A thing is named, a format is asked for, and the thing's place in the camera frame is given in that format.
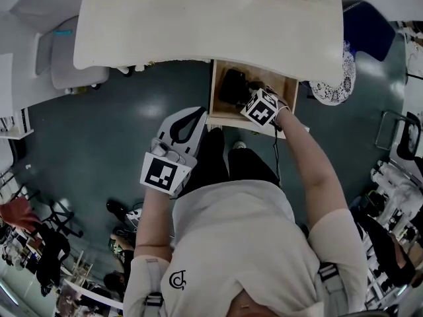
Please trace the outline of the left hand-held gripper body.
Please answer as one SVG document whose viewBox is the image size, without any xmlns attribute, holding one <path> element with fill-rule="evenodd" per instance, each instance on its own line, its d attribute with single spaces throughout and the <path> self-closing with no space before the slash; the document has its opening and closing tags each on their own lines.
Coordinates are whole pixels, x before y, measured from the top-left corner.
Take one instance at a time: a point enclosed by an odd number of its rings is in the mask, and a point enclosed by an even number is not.
<svg viewBox="0 0 423 317">
<path fill-rule="evenodd" d="M 139 182 L 175 195 L 182 189 L 196 164 L 195 157 L 179 152 L 155 137 L 151 142 L 151 151 L 145 153 Z"/>
</svg>

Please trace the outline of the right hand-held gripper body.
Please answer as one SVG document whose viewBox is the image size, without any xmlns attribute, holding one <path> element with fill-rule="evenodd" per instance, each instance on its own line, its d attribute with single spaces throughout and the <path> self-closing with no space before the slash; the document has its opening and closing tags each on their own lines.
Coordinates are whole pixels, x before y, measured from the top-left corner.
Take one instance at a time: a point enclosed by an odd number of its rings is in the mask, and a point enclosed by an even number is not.
<svg viewBox="0 0 423 317">
<path fill-rule="evenodd" d="M 246 102 L 241 114 L 259 127 L 270 124 L 279 128 L 276 118 L 283 109 L 291 111 L 288 103 L 261 81 L 247 83 L 247 89 L 251 98 Z"/>
</svg>

